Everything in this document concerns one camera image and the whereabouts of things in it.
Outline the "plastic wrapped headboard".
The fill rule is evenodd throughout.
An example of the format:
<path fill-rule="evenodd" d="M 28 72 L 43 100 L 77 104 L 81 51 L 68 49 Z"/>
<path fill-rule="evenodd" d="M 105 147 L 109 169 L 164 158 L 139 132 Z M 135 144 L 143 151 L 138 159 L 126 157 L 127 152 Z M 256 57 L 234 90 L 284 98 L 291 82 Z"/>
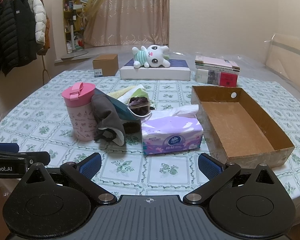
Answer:
<path fill-rule="evenodd" d="M 300 88 L 300 38 L 274 34 L 270 41 L 266 66 Z"/>

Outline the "white bunny plush toy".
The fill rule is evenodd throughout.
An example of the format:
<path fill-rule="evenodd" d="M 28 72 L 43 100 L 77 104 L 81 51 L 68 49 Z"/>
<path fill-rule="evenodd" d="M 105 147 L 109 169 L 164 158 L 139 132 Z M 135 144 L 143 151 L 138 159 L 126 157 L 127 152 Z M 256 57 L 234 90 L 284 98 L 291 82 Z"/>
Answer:
<path fill-rule="evenodd" d="M 158 68 L 163 66 L 165 68 L 169 68 L 171 64 L 165 58 L 165 52 L 168 50 L 168 46 L 159 46 L 156 44 L 151 45 L 148 48 L 141 46 L 141 49 L 133 47 L 133 67 Z"/>

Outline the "black jacket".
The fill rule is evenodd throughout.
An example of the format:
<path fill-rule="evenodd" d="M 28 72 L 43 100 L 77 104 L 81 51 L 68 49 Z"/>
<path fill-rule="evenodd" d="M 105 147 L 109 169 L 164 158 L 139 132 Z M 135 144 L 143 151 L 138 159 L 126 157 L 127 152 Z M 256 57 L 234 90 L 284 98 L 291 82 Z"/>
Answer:
<path fill-rule="evenodd" d="M 0 0 L 0 72 L 37 59 L 35 19 L 28 0 Z"/>

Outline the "open brown cardboard tray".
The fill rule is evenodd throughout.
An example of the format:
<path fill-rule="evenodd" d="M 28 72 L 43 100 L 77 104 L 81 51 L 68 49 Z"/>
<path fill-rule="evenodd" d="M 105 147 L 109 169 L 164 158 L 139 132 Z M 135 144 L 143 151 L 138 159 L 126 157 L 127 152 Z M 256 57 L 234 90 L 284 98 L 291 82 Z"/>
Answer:
<path fill-rule="evenodd" d="M 285 164 L 295 146 L 277 122 L 243 89 L 193 86 L 191 103 L 203 127 L 209 154 L 242 168 Z"/>

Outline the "purple tissue pack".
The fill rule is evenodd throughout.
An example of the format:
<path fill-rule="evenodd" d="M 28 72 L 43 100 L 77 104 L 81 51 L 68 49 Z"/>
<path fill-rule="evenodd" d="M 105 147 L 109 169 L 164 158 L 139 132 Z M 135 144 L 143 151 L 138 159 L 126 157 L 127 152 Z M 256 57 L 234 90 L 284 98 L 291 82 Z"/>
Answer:
<path fill-rule="evenodd" d="M 144 154 L 175 153 L 200 148 L 203 128 L 196 117 L 198 111 L 198 105 L 153 110 L 141 122 Z"/>

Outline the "yellow towel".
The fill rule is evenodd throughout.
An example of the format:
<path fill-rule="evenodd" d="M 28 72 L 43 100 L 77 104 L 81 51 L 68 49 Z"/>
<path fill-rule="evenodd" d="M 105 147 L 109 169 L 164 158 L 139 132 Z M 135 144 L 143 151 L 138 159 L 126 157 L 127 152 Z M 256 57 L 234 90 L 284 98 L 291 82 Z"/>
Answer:
<path fill-rule="evenodd" d="M 132 90 L 133 88 L 135 88 L 135 86 L 129 86 L 129 87 L 126 87 L 126 88 L 121 89 L 121 90 L 117 90 L 117 91 L 114 91 L 114 92 L 107 93 L 107 95 L 112 97 L 112 98 L 118 99 L 121 96 L 123 96 L 124 94 L 126 94 L 127 92 L 129 92 L 130 90 Z"/>

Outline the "white cloth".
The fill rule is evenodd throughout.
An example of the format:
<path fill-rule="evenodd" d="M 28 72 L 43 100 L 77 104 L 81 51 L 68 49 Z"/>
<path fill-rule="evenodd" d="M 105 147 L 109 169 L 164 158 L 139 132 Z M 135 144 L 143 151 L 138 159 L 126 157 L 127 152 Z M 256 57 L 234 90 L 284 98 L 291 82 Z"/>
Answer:
<path fill-rule="evenodd" d="M 143 92 L 146 92 L 146 89 L 143 85 L 137 85 L 134 86 L 132 89 L 130 89 L 129 91 L 127 91 L 125 94 L 123 94 L 122 96 L 120 96 L 118 98 L 118 100 L 124 104 L 129 103 L 130 98 L 132 97 L 136 97 L 136 95 L 134 95 L 136 93 L 137 90 L 141 90 Z"/>

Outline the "blue face mask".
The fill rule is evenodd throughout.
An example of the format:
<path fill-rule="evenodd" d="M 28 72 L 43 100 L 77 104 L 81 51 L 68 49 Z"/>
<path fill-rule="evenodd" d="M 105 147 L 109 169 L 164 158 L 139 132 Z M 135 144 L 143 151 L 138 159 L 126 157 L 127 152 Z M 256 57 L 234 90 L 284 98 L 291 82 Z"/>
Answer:
<path fill-rule="evenodd" d="M 145 118 L 151 115 L 151 112 L 148 112 L 146 115 L 137 115 L 134 112 L 131 111 L 131 109 L 122 103 L 121 101 L 112 98 L 111 96 L 108 96 L 104 92 L 98 90 L 97 88 L 94 89 L 94 92 L 96 95 L 104 95 L 114 106 L 119 118 L 121 120 L 126 120 L 126 121 L 136 121 L 141 118 Z"/>

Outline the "bookshelf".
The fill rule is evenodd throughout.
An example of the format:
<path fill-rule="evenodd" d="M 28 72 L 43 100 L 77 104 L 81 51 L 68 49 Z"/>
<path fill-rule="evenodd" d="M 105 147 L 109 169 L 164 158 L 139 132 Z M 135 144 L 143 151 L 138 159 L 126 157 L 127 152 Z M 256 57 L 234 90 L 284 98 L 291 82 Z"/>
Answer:
<path fill-rule="evenodd" d="M 81 0 L 63 0 L 64 37 L 67 53 L 84 49 Z"/>

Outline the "white puffer jacket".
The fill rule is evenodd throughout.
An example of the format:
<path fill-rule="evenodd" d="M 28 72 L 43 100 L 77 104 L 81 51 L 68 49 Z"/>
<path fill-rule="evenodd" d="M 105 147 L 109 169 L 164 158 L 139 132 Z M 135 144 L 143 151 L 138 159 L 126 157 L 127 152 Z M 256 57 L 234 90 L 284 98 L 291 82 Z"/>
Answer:
<path fill-rule="evenodd" d="M 41 0 L 28 0 L 30 10 L 33 12 L 35 20 L 35 37 L 37 44 L 45 44 L 46 31 L 46 11 Z"/>

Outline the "dark grey cloth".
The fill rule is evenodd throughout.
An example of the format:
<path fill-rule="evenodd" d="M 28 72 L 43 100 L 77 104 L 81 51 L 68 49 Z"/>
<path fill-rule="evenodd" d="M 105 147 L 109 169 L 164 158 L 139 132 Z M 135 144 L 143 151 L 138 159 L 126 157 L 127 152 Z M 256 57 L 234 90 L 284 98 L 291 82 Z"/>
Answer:
<path fill-rule="evenodd" d="M 123 146 L 126 143 L 126 133 L 110 100 L 103 94 L 95 94 L 91 98 L 91 107 L 96 120 L 94 141 L 102 139 Z"/>

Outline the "green floral tablecloth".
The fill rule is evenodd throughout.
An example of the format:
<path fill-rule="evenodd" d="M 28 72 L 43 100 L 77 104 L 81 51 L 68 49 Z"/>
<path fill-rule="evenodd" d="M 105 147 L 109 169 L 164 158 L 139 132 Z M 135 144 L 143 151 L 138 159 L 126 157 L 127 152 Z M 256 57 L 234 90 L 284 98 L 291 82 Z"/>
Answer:
<path fill-rule="evenodd" d="M 122 137 L 105 96 L 129 86 L 145 87 L 155 109 L 137 120 L 138 133 Z M 51 167 L 97 152 L 93 181 L 115 197 L 193 192 L 218 172 L 200 164 L 206 155 L 240 170 L 268 167 L 290 198 L 300 197 L 300 102 L 277 82 L 240 77 L 230 88 L 65 71 L 8 113 L 0 142 L 45 151 Z"/>

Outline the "standing fan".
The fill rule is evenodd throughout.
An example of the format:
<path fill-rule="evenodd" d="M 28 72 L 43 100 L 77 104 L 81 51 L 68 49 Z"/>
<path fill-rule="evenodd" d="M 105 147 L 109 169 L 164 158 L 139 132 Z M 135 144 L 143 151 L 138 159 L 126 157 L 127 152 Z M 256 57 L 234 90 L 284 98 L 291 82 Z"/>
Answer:
<path fill-rule="evenodd" d="M 83 4 L 83 16 L 82 16 L 82 27 L 85 28 L 88 25 L 88 22 L 90 19 L 92 19 L 97 12 L 99 11 L 103 0 L 81 0 L 81 3 Z M 61 57 L 62 60 L 70 60 L 75 57 L 80 57 L 83 55 L 86 55 L 88 51 L 84 48 L 82 50 L 73 51 L 72 53 L 68 54 L 66 53 L 64 56 Z"/>

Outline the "brown jacket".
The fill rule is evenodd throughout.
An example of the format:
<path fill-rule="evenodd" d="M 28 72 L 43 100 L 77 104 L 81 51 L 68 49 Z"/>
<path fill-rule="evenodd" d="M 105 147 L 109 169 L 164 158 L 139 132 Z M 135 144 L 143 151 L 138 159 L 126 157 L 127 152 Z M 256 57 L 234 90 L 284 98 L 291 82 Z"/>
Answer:
<path fill-rule="evenodd" d="M 39 44 L 40 48 L 37 52 L 38 55 L 46 55 L 47 51 L 50 49 L 50 38 L 49 38 L 49 31 L 50 31 L 50 19 L 46 14 L 47 23 L 46 23 L 46 31 L 45 31 L 45 44 Z"/>

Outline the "green microfibre cloth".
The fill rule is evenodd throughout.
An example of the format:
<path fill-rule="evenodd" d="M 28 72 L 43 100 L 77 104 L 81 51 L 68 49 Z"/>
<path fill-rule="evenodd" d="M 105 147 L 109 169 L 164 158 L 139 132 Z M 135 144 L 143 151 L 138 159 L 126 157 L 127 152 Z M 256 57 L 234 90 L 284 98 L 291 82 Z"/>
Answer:
<path fill-rule="evenodd" d="M 153 102 L 149 99 L 148 93 L 143 92 L 140 89 L 134 94 L 136 97 L 132 97 L 129 100 L 129 105 L 133 102 L 137 102 L 137 106 L 143 106 L 144 104 L 149 105 L 151 110 L 154 110 Z"/>

